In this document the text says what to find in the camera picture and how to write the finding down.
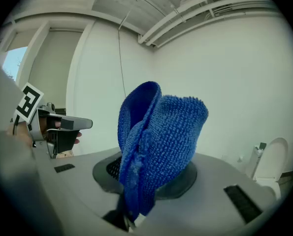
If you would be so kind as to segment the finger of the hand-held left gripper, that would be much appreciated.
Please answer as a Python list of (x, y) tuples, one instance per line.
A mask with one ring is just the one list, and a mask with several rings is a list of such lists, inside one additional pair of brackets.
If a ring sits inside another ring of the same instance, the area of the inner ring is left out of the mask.
[(87, 118), (77, 118), (63, 116), (61, 118), (61, 129), (63, 130), (83, 130), (90, 129), (93, 126), (93, 121)]

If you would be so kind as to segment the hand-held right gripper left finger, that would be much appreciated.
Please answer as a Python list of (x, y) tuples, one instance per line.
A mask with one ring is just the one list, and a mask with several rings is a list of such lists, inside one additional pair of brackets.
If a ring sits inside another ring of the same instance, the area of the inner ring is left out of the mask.
[(118, 147), (101, 152), (50, 159), (35, 150), (42, 185), (62, 224), (64, 236), (125, 236), (127, 232), (102, 217), (114, 210), (118, 195), (104, 192), (93, 178), (94, 165), (116, 153)]

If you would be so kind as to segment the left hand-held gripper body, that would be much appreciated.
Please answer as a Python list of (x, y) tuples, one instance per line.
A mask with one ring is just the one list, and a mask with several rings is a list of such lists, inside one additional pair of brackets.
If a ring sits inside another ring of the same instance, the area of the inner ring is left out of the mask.
[(30, 83), (22, 88), (23, 97), (15, 109), (12, 120), (12, 135), (29, 148), (44, 148), (51, 159), (73, 157), (73, 147), (79, 142), (79, 130), (48, 129), (42, 134), (39, 118), (61, 118), (55, 112), (55, 105), (44, 103), (44, 94)]

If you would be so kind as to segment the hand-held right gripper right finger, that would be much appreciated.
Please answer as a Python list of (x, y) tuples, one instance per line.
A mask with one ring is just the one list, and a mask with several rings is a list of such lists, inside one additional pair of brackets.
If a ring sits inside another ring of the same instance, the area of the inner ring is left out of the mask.
[(197, 177), (181, 197), (156, 201), (138, 236), (246, 236), (247, 221), (263, 218), (276, 198), (221, 159), (196, 153)]

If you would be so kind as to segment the person's left hand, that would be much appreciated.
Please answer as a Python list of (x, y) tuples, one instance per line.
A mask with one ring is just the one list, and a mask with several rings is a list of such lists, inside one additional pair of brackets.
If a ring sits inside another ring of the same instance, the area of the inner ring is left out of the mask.
[(46, 134), (48, 129), (60, 129), (61, 121), (57, 118), (39, 118), (39, 126), (42, 134)]

